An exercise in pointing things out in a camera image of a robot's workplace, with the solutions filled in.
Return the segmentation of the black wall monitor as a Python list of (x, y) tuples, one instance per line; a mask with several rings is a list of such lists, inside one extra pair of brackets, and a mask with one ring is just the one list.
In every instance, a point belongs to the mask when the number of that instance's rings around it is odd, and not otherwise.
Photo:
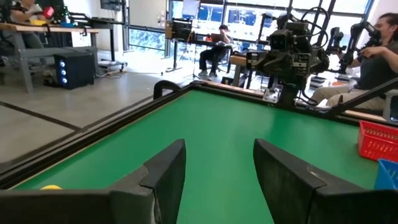
[(111, 11), (120, 11), (122, 4), (123, 0), (100, 0), (101, 8)]

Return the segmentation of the black tower with blue lights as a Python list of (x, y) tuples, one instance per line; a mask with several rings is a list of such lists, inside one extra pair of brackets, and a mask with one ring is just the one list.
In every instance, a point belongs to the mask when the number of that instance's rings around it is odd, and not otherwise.
[(91, 53), (72, 52), (53, 56), (57, 85), (67, 90), (93, 85), (95, 63)]

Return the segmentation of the person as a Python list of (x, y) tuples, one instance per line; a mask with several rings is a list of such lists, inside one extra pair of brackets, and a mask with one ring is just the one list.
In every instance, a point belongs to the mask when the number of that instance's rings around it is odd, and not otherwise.
[(398, 13), (381, 15), (375, 28), (381, 33), (382, 44), (363, 49), (361, 56), (348, 65), (360, 68), (357, 84), (320, 87), (311, 96), (312, 103), (327, 100), (326, 105), (333, 107), (398, 77)]
[[(10, 10), (10, 19), (12, 22), (28, 22), (41, 21), (47, 24), (50, 21), (42, 14), (42, 8), (36, 5), (36, 0), (17, 0), (23, 10)], [(43, 43), (35, 32), (23, 32), (22, 39), (25, 47), (30, 49), (42, 49)]]
[(200, 53), (200, 72), (198, 74), (200, 78), (211, 80), (211, 77), (216, 77), (216, 71), (218, 69), (219, 63), (229, 52), (229, 49), (227, 49), (226, 46), (232, 46), (234, 44), (233, 38), (228, 35), (229, 29), (227, 25), (220, 25), (218, 30), (220, 32), (220, 37), (218, 38), (219, 41), (216, 43), (216, 45), (211, 49), (204, 50)]

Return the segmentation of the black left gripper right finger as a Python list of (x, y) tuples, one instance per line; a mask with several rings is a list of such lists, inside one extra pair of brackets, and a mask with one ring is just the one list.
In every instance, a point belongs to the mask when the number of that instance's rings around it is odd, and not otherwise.
[(363, 188), (255, 139), (257, 179), (275, 224), (360, 224)]

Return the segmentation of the black framed desk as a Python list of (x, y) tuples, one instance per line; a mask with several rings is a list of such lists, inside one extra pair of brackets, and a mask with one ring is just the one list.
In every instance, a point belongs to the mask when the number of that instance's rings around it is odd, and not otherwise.
[(69, 19), (76, 24), (77, 27), (90, 27), (96, 29), (107, 29), (109, 30), (109, 46), (111, 58), (101, 59), (99, 66), (105, 68), (107, 72), (110, 72), (112, 68), (118, 67), (116, 72), (123, 73), (124, 69), (127, 67), (127, 63), (119, 62), (115, 57), (114, 48), (114, 26), (123, 25), (122, 22), (115, 21), (111, 18), (101, 18), (101, 17), (89, 17), (84, 13), (79, 12), (69, 12)]

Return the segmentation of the blue slotted plastic basket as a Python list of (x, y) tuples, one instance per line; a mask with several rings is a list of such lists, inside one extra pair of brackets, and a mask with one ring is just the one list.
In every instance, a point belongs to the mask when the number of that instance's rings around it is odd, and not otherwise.
[(392, 162), (385, 159), (378, 160), (378, 172), (374, 189), (398, 190), (398, 162)]

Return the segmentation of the white display board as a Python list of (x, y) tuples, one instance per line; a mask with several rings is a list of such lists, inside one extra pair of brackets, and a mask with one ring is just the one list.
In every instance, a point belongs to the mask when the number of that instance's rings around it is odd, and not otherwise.
[(200, 8), (200, 0), (183, 0), (182, 17), (196, 19)]

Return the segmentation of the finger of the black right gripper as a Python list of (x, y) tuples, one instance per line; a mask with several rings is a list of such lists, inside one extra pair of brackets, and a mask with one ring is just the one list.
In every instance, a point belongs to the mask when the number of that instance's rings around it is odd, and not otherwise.
[(291, 75), (294, 72), (293, 57), (291, 54), (282, 54), (280, 63), (280, 74)]
[(279, 58), (277, 54), (267, 54), (266, 63), (264, 64), (264, 70), (270, 75), (279, 74)]

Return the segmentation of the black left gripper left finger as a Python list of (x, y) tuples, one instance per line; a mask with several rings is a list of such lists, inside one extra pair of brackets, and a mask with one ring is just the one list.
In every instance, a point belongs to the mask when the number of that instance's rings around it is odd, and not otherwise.
[(185, 183), (183, 139), (116, 181), (111, 191), (114, 224), (176, 224)]

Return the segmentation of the small wooden table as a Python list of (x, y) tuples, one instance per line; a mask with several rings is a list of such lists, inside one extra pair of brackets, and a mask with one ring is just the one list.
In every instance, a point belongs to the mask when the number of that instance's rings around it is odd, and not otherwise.
[(231, 65), (235, 65), (232, 86), (249, 89), (252, 80), (252, 70), (246, 68), (246, 57), (241, 55), (230, 56)]

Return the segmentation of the green table mat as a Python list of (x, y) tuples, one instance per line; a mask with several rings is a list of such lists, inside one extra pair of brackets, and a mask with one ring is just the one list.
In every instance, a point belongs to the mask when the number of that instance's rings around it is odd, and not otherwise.
[(103, 189), (183, 139), (179, 224), (271, 224), (253, 163), (257, 138), (362, 188), (374, 186), (377, 163), (359, 156), (356, 126), (190, 91), (20, 188)]

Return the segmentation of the wooden top grey desk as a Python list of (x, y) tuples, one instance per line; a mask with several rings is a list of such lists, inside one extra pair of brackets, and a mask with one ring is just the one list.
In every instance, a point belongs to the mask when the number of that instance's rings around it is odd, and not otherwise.
[[(98, 71), (98, 48), (96, 44), (96, 35), (100, 31), (94, 28), (77, 28), (77, 27), (60, 27), (60, 26), (32, 26), (29, 23), (22, 24), (11, 24), (11, 23), (0, 23), (0, 30), (6, 30), (12, 33), (15, 37), (16, 46), (14, 48), (14, 55), (19, 63), (20, 73), (24, 79), (25, 91), (28, 94), (34, 92), (34, 86), (32, 84), (32, 78), (30, 73), (32, 70), (29, 69), (28, 59), (29, 58), (44, 58), (51, 57), (56, 54), (64, 54), (69, 52), (90, 52), (94, 56), (95, 71)], [(44, 49), (27, 49), (25, 47), (22, 34), (24, 32), (47, 32), (49, 34), (57, 32), (78, 32), (89, 34), (91, 39), (91, 45), (89, 47), (51, 47)]]

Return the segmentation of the red slotted plastic basket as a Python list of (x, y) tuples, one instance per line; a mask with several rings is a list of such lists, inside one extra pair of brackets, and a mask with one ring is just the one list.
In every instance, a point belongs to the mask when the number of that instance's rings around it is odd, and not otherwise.
[(359, 122), (358, 153), (361, 157), (398, 162), (398, 128)]

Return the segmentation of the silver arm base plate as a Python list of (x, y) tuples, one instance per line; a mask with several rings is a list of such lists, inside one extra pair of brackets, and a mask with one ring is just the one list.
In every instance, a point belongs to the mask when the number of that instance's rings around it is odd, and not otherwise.
[(278, 103), (281, 92), (281, 87), (266, 88), (262, 100), (268, 103)]

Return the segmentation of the black hook loop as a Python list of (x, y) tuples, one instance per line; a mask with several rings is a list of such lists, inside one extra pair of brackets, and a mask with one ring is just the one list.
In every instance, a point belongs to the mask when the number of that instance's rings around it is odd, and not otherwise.
[(153, 89), (153, 100), (156, 100), (163, 96), (165, 90), (170, 90), (172, 92), (180, 91), (182, 88), (171, 81), (161, 80), (154, 85)]

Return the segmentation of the black table frame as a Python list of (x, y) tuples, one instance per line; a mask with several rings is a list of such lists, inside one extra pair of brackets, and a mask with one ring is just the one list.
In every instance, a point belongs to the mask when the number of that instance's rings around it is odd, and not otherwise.
[(356, 111), (347, 111), (333, 118), (328, 118), (325, 116), (325, 109), (323, 108), (315, 111), (307, 111), (304, 108), (286, 110), (263, 101), (261, 94), (256, 91), (244, 90), (242, 88), (221, 84), (194, 82), (183, 87), (180, 91), (166, 93), (156, 100), (152, 100), (142, 106), (107, 119), (106, 121), (87, 129), (84, 133), (73, 134), (40, 152), (30, 154), (21, 161), (9, 165), (7, 169), (0, 171), (0, 189), (20, 188), (20, 185), (30, 178), (35, 177), (47, 169), (67, 160), (75, 154), (78, 154), (80, 151), (94, 145), (96, 142), (108, 137), (109, 135), (126, 126), (129, 126), (133, 122), (161, 108), (167, 103), (180, 98), (190, 91), (203, 91), (227, 98), (264, 105), (279, 110), (290, 111), (306, 116), (312, 116), (315, 118), (356, 126), (358, 128), (358, 132), (360, 120), (366, 120), (379, 124), (382, 123), (381, 118)]

